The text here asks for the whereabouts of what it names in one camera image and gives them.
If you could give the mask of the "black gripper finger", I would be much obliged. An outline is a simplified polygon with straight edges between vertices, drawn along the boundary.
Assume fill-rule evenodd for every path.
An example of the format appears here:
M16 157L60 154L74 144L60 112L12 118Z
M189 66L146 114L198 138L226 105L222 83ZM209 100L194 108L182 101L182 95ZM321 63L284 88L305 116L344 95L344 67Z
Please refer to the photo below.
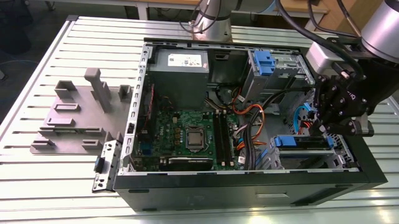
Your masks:
M329 134L361 137L373 136L373 127L367 117L356 117L355 119L347 119L343 123L329 123L323 126Z
M321 133L339 134L339 112L336 100L339 93L339 76L318 75L314 86L313 106L316 120L312 125L312 136Z

